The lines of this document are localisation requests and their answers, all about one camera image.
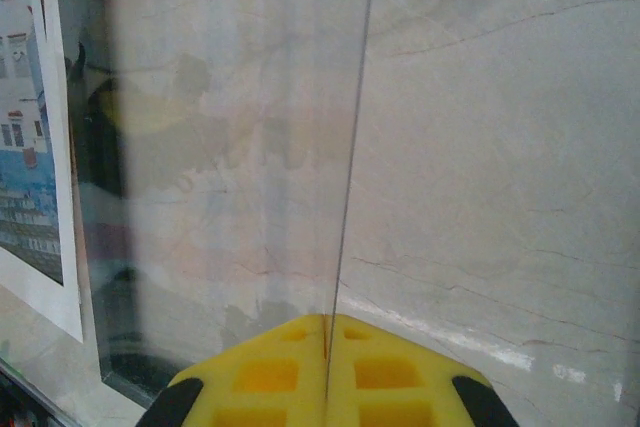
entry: building illustration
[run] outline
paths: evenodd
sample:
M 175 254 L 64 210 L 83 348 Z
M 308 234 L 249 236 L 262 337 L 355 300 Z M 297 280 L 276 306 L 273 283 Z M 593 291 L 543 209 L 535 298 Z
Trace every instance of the building illustration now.
M 0 0 L 0 248 L 62 284 L 53 151 L 30 0 Z

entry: white paper border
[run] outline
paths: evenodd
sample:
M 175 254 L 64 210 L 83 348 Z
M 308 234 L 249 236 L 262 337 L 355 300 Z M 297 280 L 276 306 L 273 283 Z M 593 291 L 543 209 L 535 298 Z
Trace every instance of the white paper border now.
M 31 2 L 40 69 L 47 103 L 49 131 L 55 164 L 56 200 L 64 286 L 0 249 L 0 284 L 7 287 L 55 325 L 82 342 L 80 293 L 73 225 L 71 154 L 67 89 L 57 0 L 44 0 L 47 36 L 40 0 Z

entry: marble wall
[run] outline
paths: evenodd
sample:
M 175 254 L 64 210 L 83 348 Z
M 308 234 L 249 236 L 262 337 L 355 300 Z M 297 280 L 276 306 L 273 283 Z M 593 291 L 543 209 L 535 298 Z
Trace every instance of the marble wall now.
M 523 426 L 640 402 L 637 0 L 372 0 L 339 307 Z

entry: yellow plastic base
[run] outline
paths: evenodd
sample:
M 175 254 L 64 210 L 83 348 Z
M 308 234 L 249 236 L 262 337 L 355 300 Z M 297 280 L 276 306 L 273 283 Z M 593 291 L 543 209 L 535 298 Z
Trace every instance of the yellow plastic base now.
M 326 396 L 325 324 L 283 324 L 171 382 L 204 387 L 184 427 L 472 427 L 451 380 L 477 371 L 384 330 L 338 315 Z

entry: poster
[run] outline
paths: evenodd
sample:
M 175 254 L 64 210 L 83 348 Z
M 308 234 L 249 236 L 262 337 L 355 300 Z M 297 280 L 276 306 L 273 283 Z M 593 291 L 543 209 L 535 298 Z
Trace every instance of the poster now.
M 82 340 L 64 63 L 60 69 L 52 1 L 0 0 L 0 284 Z

